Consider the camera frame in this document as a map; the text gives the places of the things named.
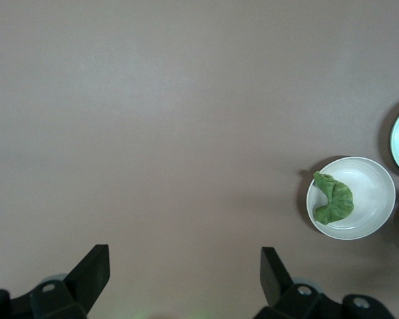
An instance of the lettuce leaf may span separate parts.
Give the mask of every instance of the lettuce leaf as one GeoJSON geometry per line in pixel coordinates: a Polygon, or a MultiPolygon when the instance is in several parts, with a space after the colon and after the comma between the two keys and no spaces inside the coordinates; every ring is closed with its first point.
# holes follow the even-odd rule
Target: lettuce leaf
{"type": "Polygon", "coordinates": [[[315,185],[328,198],[328,204],[313,210],[315,221],[327,225],[348,217],[354,207],[350,189],[342,182],[336,181],[331,175],[321,174],[319,171],[313,174],[313,178],[315,185]]]}

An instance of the green leaf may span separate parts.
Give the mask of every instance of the green leaf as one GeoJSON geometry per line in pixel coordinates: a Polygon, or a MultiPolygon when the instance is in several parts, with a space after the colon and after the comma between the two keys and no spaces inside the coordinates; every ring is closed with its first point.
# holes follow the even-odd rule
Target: green leaf
{"type": "Polygon", "coordinates": [[[326,225],[348,217],[353,211],[353,194],[350,189],[331,175],[313,174],[315,185],[326,195],[328,204],[313,210],[315,221],[326,225]]]}

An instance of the bowl containing green leaf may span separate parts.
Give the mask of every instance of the bowl containing green leaf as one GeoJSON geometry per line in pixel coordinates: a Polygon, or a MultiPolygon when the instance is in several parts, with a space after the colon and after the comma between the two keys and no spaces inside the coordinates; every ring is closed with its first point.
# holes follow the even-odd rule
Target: bowl containing green leaf
{"type": "Polygon", "coordinates": [[[384,167],[371,159],[348,157],[313,174],[306,206],[320,232],[351,240],[383,226],[395,200],[394,183],[384,167]]]}

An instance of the leafy vegetable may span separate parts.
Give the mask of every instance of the leafy vegetable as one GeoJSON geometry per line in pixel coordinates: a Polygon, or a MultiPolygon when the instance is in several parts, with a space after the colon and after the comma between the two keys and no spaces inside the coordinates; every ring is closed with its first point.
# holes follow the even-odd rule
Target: leafy vegetable
{"type": "Polygon", "coordinates": [[[315,185],[326,195],[328,204],[313,210],[315,221],[326,225],[348,217],[353,211],[353,194],[350,189],[331,175],[313,174],[315,185]]]}

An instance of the gray table surface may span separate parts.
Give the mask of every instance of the gray table surface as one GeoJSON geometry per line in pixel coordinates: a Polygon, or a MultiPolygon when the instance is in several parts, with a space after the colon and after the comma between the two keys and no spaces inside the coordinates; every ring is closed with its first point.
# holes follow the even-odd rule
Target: gray table surface
{"type": "Polygon", "coordinates": [[[107,243],[90,318],[252,318],[262,246],[399,318],[399,1],[0,1],[0,287],[107,243]],[[390,220],[317,232],[311,172],[391,173],[390,220]]]}

